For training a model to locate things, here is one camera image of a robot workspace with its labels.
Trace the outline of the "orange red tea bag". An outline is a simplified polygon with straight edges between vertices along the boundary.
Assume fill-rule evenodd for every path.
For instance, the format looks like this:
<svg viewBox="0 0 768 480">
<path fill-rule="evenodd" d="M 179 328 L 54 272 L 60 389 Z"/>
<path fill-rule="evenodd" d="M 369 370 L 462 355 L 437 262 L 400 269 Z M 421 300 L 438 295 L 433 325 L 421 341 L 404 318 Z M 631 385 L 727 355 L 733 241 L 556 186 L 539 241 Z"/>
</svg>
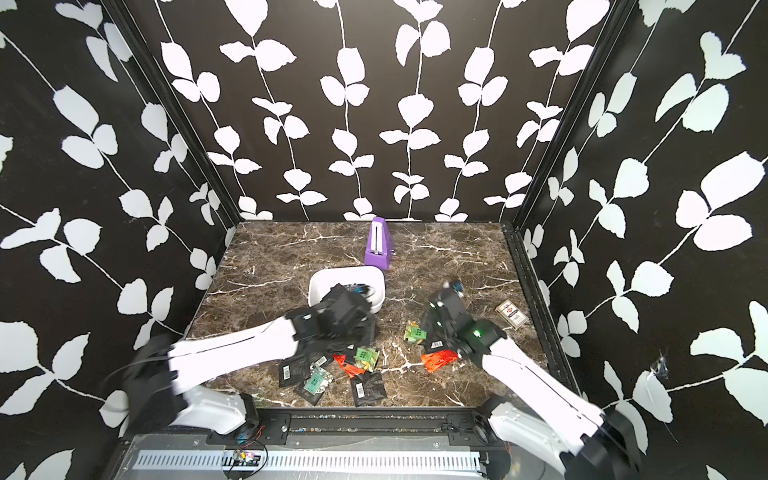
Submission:
<svg viewBox="0 0 768 480">
<path fill-rule="evenodd" d="M 420 359 L 426 371 L 428 373 L 434 373 L 440 368 L 457 361 L 459 356 L 452 350 L 440 350 L 424 354 Z"/>
</svg>

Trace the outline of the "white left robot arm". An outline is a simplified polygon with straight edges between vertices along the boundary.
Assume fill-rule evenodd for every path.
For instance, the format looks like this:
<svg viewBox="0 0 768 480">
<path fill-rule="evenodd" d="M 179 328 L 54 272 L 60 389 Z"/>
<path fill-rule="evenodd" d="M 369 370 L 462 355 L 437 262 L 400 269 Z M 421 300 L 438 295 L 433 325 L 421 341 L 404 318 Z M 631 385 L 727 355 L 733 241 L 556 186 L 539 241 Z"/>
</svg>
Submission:
<svg viewBox="0 0 768 480">
<path fill-rule="evenodd" d="M 256 424 L 248 395 L 217 392 L 206 382 L 263 363 L 332 358 L 372 345 L 383 302 L 378 294 L 367 285 L 337 284 L 319 303 L 250 329 L 202 340 L 149 340 L 121 370 L 128 434 L 185 426 L 231 435 Z"/>
</svg>

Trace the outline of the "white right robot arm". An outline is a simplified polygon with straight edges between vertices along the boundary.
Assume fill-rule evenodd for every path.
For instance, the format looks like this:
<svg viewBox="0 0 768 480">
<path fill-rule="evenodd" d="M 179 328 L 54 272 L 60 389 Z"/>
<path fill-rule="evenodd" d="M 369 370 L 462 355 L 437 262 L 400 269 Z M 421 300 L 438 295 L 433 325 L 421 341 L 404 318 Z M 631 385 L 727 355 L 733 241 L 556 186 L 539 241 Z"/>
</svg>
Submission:
<svg viewBox="0 0 768 480">
<path fill-rule="evenodd" d="M 602 412 L 537 365 L 496 323 L 473 319 L 463 296 L 458 280 L 431 294 L 429 329 L 535 412 L 498 404 L 486 416 L 494 436 L 538 457 L 565 479 L 640 478 L 641 451 L 630 419 L 615 410 Z"/>
</svg>

